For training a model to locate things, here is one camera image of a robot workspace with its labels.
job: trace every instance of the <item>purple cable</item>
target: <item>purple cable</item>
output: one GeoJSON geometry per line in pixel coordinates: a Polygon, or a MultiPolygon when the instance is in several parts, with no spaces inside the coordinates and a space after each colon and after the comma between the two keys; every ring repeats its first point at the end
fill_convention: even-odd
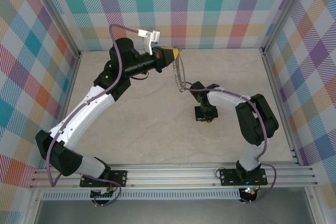
{"type": "MultiPolygon", "coordinates": [[[[256,112],[256,114],[259,118],[261,128],[262,128],[262,133],[264,135],[264,149],[262,150],[262,152],[256,158],[256,160],[258,162],[260,162],[259,161],[260,157],[264,155],[264,153],[266,152],[266,149],[267,149],[267,133],[266,133],[265,124],[264,124],[264,122],[261,118],[261,115],[260,115],[257,107],[250,100],[248,100],[246,97],[241,96],[239,94],[236,94],[236,93],[233,93],[233,92],[230,92],[230,91],[226,91],[226,90],[221,90],[221,89],[188,89],[188,88],[185,88],[185,89],[188,90],[188,91],[193,91],[193,92],[215,91],[215,92],[220,92],[220,93],[226,93],[226,94],[230,94],[230,95],[233,95],[235,97],[238,97],[238,98],[242,98],[244,101],[248,102],[251,105],[251,107],[253,108],[253,110],[256,112]]],[[[271,164],[266,164],[266,163],[262,163],[262,162],[260,162],[260,163],[264,166],[269,166],[274,170],[274,180],[273,180],[271,186],[269,187],[269,189],[267,190],[267,192],[263,196],[261,196],[260,198],[253,201],[253,203],[259,202],[262,199],[264,199],[271,192],[271,190],[273,189],[273,187],[275,185],[275,182],[277,180],[277,171],[276,171],[275,167],[271,164]]]]}
{"type": "MultiPolygon", "coordinates": [[[[83,103],[81,106],[79,106],[72,114],[69,115],[68,119],[66,119],[66,121],[63,123],[63,125],[61,126],[61,128],[59,129],[59,131],[63,131],[65,129],[65,127],[67,126],[67,124],[70,122],[70,120],[72,118],[74,118],[74,116],[82,109],[84,108],[85,106],[87,105],[90,105],[90,103],[92,101],[94,101],[95,99],[101,97],[102,95],[106,94],[107,92],[109,92],[111,89],[113,89],[113,87],[115,85],[117,85],[117,83],[119,82],[120,80],[120,77],[121,77],[121,74],[122,74],[122,61],[121,61],[121,55],[120,55],[120,51],[119,51],[119,48],[118,48],[118,45],[116,43],[116,39],[114,38],[114,35],[113,35],[113,31],[112,31],[112,28],[113,27],[119,27],[119,28],[122,28],[122,29],[125,29],[125,30],[128,30],[128,31],[131,31],[133,33],[137,33],[138,31],[137,30],[133,30],[133,29],[130,29],[130,28],[127,28],[127,27],[124,27],[124,26],[120,26],[120,25],[117,25],[117,24],[111,24],[109,26],[109,31],[110,31],[110,36],[111,36],[111,39],[112,39],[112,43],[114,45],[114,48],[116,49],[116,53],[117,53],[117,57],[118,57],[118,63],[119,63],[119,72],[118,72],[118,76],[116,78],[116,80],[114,81],[114,83],[108,87],[107,89],[105,89],[104,91],[102,91],[100,94],[97,94],[95,97],[92,97],[91,99],[89,99],[86,103],[83,103]]],[[[52,140],[52,142],[50,143],[49,145],[49,148],[48,148],[48,152],[47,152],[47,157],[46,157],[46,161],[47,161],[47,174],[48,174],[48,179],[49,179],[49,182],[50,182],[50,185],[52,187],[55,187],[56,184],[57,184],[57,181],[58,179],[60,178],[61,176],[61,173],[57,176],[57,178],[55,179],[55,181],[53,181],[52,179],[52,175],[51,175],[51,170],[50,170],[50,155],[51,155],[51,149],[53,148],[57,138],[60,136],[60,133],[57,132],[54,139],[52,140]]]]}
{"type": "Polygon", "coordinates": [[[87,176],[86,177],[90,178],[90,179],[94,179],[94,180],[97,180],[97,181],[101,181],[101,182],[107,182],[107,183],[111,183],[111,184],[114,184],[116,186],[119,187],[119,192],[117,194],[117,196],[114,198],[114,199],[110,199],[107,203],[105,204],[98,204],[96,202],[96,198],[98,198],[98,196],[95,196],[93,198],[93,202],[96,204],[96,206],[99,206],[99,207],[105,207],[105,206],[108,206],[109,204],[112,204],[113,202],[115,202],[119,196],[121,195],[121,186],[117,183],[117,182],[114,182],[114,181],[111,181],[111,180],[107,180],[107,179],[101,179],[101,178],[94,178],[94,177],[91,177],[91,176],[87,176]]]}

